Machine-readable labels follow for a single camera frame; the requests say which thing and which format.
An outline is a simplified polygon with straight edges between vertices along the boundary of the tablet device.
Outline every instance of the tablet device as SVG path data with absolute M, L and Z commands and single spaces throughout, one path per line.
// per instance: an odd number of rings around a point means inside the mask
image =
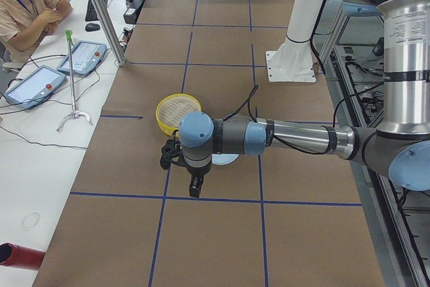
M 94 71 L 107 49 L 107 46 L 102 43 L 86 40 L 78 41 L 72 48 L 73 72 L 75 75 L 85 76 Z M 69 56 L 67 56 L 56 69 L 68 75 L 69 67 Z
M 46 101 L 63 83 L 66 76 L 46 65 L 7 90 L 5 99 L 11 104 L 29 109 Z

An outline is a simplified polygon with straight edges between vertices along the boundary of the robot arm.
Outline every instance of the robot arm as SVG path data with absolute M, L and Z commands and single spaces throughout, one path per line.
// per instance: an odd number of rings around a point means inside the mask
M 384 121 L 376 129 L 304 126 L 194 112 L 163 147 L 161 166 L 186 167 L 199 197 L 212 153 L 260 155 L 285 147 L 357 161 L 409 190 L 430 189 L 430 0 L 347 0 L 377 5 L 385 17 Z

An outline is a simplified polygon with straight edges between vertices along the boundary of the white desk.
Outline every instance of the white desk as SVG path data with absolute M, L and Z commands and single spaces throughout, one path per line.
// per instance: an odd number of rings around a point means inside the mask
M 57 32 L 47 36 L 32 55 L 33 58 L 50 54 L 67 54 L 65 30 L 73 31 L 74 40 L 108 41 L 102 29 L 86 32 L 85 12 L 87 0 L 72 0 L 73 12 L 58 27 Z M 122 14 L 126 10 L 125 0 L 109 0 L 108 12 L 118 37 L 126 25 Z M 37 60 L 38 65 L 56 68 L 61 58 Z M 26 65 L 18 77 L 29 75 L 35 65 Z M 59 145 L 86 147 L 91 139 L 100 110 L 108 96 L 116 74 L 117 66 L 112 52 L 97 69 L 100 81 L 77 102 L 77 108 L 91 115 L 94 126 L 85 118 L 69 120 L 61 133 L 56 132 L 60 121 L 71 112 L 70 105 L 45 102 L 27 112 L 2 116 L 0 125 L 16 132 L 30 141 L 55 143 Z M 92 73 L 79 81 L 75 77 L 77 97 L 98 80 Z M 52 99 L 71 102 L 71 92 L 67 88 L 52 96 Z M 0 106 L 8 103 L 0 100 Z M 0 108 L 0 114 L 16 111 L 17 108 Z M 15 243 L 26 247 L 47 250 L 56 224 L 64 208 L 70 188 L 75 180 L 85 150 L 31 145 L 24 140 L 0 129 L 0 243 Z M 23 220 L 40 219 L 32 228 L 23 226 Z M 37 272 L 0 266 L 0 286 L 31 286 Z

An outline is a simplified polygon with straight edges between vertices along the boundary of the device screen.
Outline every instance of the device screen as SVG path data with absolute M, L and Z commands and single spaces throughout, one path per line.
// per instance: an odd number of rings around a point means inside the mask
M 36 97 L 47 84 L 54 82 L 56 78 L 58 78 L 57 73 L 42 67 L 37 73 L 33 74 L 25 81 L 21 81 L 8 95 L 18 102 L 24 102 Z
M 97 52 L 99 45 L 90 43 L 80 43 L 72 53 L 73 70 L 83 72 Z M 69 70 L 69 60 L 67 59 L 62 65 L 62 68 Z

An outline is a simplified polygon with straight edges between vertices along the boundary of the beige shirt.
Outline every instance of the beige shirt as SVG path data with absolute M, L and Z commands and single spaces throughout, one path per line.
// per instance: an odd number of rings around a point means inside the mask
M 27 62 L 30 55 L 37 49 L 46 33 L 40 35 L 38 41 L 24 52 L 8 45 L 7 41 L 32 24 L 35 18 L 46 8 L 55 9 L 60 0 L 21 0 L 31 13 L 16 0 L 0 0 L 0 42 L 11 53 L 12 62 Z

